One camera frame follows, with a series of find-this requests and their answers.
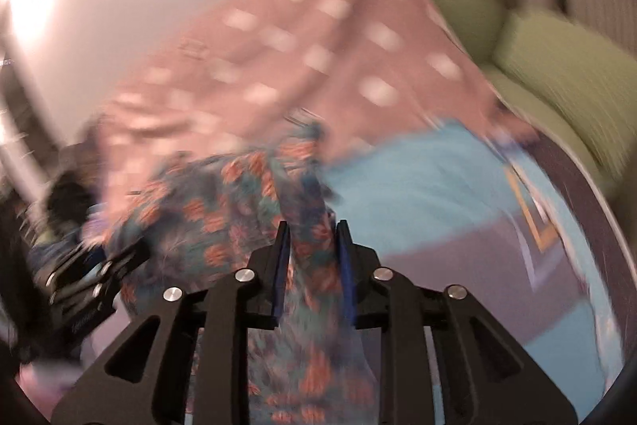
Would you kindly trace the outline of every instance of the floral fabric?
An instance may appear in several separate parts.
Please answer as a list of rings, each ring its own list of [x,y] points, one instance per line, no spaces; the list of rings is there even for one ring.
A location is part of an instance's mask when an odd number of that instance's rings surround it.
[[[244,267],[253,250],[274,241],[282,219],[289,223],[281,323],[248,333],[253,424],[361,424],[378,416],[375,378],[342,312],[333,219],[317,176],[319,143],[320,129],[311,125],[273,149],[196,162],[174,156],[107,244],[115,253],[144,236],[151,246],[152,258],[122,287],[135,314],[168,287],[202,290]]]

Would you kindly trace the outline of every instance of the metal bolt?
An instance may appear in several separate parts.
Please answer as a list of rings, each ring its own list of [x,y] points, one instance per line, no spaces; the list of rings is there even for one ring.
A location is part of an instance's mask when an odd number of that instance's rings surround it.
[[[394,272],[392,269],[388,269],[387,267],[381,267],[374,271],[374,279],[378,281],[389,281],[393,277]]]
[[[112,261],[107,261],[106,263],[104,263],[104,266],[102,267],[100,271],[100,276],[103,276],[104,274],[106,274],[108,272],[108,269],[111,268],[112,264],[113,264]]]
[[[172,303],[173,301],[179,301],[183,294],[180,288],[170,287],[164,291],[164,299]]]
[[[240,271],[237,271],[234,278],[241,283],[252,281],[254,279],[254,271],[250,269],[241,269]]]
[[[449,294],[449,297],[453,300],[462,301],[467,297],[468,292],[462,285],[451,285],[447,288],[447,294]]]

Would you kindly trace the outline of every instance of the floral garment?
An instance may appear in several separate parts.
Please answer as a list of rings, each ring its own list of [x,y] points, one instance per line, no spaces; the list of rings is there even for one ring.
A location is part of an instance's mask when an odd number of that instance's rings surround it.
[[[273,149],[188,162],[171,158],[132,203],[107,244],[144,236],[151,259],[125,280],[135,314],[177,285],[209,287],[291,228],[285,307],[274,331],[249,330],[250,422],[375,423],[376,380],[342,312],[342,287],[317,168],[320,129],[303,127]],[[189,398],[188,412],[192,409]]]

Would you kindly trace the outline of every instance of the pink fabric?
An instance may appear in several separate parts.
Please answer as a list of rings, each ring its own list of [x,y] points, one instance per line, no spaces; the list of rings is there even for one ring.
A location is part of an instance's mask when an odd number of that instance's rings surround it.
[[[163,155],[268,142],[311,113],[334,160],[455,118],[487,137],[497,98],[431,0],[230,0],[119,85],[104,107],[111,221]]]

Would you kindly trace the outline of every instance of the green pillow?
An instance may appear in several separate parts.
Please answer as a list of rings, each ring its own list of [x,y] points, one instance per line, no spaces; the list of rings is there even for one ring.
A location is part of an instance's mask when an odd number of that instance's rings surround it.
[[[476,63],[491,58],[506,17],[502,0],[432,0]]]
[[[542,98],[619,181],[637,137],[637,61],[553,13],[512,14],[494,63]]]
[[[482,72],[496,88],[507,107],[528,119],[550,137],[568,146],[601,192],[609,198],[613,195],[614,182],[601,172],[600,165],[597,164],[590,150],[560,114],[519,83],[504,75],[494,65],[484,65]]]

